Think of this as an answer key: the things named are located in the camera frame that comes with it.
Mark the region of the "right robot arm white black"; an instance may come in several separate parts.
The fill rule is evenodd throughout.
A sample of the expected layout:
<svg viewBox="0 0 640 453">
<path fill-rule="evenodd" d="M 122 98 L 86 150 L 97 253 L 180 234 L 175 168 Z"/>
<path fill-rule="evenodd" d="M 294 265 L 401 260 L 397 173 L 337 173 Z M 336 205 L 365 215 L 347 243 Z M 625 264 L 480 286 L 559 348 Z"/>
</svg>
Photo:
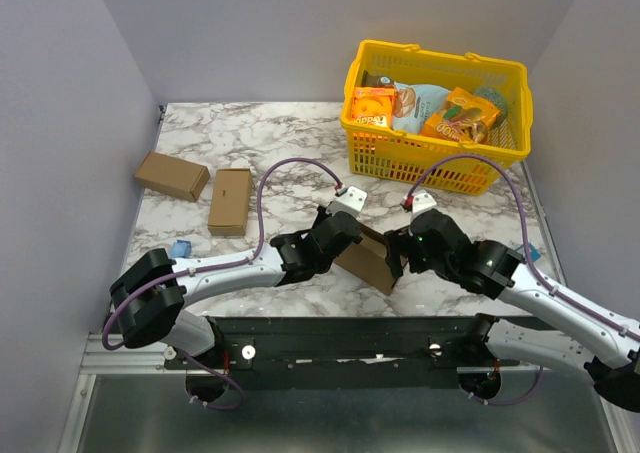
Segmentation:
<svg viewBox="0 0 640 453">
<path fill-rule="evenodd" d="M 505 320 L 464 335 L 460 352 L 469 363 L 489 358 L 577 373 L 608 402 L 639 410 L 639 322 L 614 313 L 541 274 L 524 257 L 493 240 L 472 241 L 436 209 L 385 233 L 386 262 L 394 277 L 406 257 L 415 274 L 432 271 L 463 290 L 497 299 L 549 325 L 541 332 Z"/>
</svg>

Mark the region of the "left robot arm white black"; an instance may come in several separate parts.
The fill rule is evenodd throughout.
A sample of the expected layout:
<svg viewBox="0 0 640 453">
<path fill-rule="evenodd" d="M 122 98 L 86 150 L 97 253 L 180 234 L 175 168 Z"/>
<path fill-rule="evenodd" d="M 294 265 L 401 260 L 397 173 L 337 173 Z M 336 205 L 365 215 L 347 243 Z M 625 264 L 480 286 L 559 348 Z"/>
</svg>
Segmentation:
<svg viewBox="0 0 640 453">
<path fill-rule="evenodd" d="M 103 329 L 103 347 L 115 351 L 161 342 L 185 351 L 201 368 L 214 366 L 222 345 L 213 323 L 186 308 L 214 296 L 303 283 L 328 272 L 338 256 L 361 241 L 358 215 L 346 207 L 320 207 L 310 229 L 235 254 L 171 259 L 163 249 L 145 253 L 109 289 L 114 312 Z"/>
</svg>

